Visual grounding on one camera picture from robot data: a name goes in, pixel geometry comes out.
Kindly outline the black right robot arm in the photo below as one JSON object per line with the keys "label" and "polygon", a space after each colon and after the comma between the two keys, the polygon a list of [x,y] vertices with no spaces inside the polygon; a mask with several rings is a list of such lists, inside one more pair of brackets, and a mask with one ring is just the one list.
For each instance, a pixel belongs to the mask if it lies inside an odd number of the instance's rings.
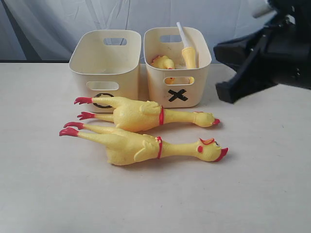
{"label": "black right robot arm", "polygon": [[217,83],[219,100],[234,103],[253,93],[285,84],[311,87],[311,2],[309,0],[251,0],[254,18],[276,14],[263,28],[217,44],[217,61],[236,74]]}

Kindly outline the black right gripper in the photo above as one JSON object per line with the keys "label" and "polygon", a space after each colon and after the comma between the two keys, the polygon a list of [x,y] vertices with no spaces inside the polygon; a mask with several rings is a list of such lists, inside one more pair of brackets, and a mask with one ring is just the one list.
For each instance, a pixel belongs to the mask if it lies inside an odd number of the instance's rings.
{"label": "black right gripper", "polygon": [[311,87],[311,16],[277,14],[262,31],[217,44],[218,62],[236,71],[229,81],[216,83],[219,100],[235,103],[262,90],[285,84]]}

